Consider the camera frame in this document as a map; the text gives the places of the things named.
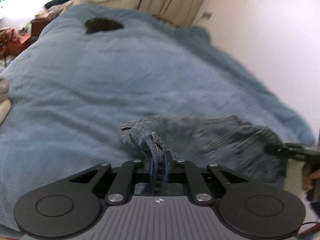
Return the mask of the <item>person's right hand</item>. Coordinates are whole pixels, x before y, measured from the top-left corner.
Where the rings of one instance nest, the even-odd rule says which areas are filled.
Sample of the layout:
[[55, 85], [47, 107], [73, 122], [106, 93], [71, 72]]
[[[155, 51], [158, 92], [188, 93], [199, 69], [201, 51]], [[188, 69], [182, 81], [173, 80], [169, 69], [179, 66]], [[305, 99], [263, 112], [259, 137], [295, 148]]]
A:
[[308, 192], [313, 189], [313, 181], [319, 179], [319, 170], [311, 171], [311, 164], [305, 163], [302, 168], [302, 190]]

